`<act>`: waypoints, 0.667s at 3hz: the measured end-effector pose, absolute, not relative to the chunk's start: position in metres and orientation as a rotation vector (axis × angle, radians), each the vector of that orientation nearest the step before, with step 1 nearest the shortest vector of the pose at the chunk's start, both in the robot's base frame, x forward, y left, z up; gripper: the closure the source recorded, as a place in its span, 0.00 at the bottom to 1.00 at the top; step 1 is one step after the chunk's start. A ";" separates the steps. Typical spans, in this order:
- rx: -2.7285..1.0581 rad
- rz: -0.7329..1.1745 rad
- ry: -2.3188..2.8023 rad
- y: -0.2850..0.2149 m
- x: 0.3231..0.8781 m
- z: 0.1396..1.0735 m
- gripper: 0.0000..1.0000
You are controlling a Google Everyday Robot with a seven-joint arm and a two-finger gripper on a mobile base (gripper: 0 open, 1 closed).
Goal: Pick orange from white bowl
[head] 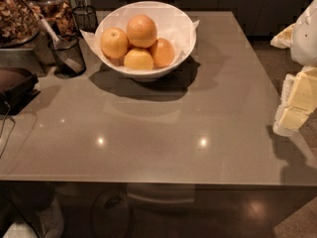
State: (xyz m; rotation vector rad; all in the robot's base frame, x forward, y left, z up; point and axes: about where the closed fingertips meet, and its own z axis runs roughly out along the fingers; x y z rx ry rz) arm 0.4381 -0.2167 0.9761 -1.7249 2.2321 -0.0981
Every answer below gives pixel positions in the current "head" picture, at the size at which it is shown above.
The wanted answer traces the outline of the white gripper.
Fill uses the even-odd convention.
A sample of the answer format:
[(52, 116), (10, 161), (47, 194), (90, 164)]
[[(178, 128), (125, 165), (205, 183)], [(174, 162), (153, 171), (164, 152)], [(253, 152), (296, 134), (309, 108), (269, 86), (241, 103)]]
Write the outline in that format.
[(290, 137), (317, 109), (317, 0), (291, 24), (275, 35), (270, 44), (290, 49), (291, 58), (305, 67), (296, 75), (288, 74), (283, 82), (273, 132)]

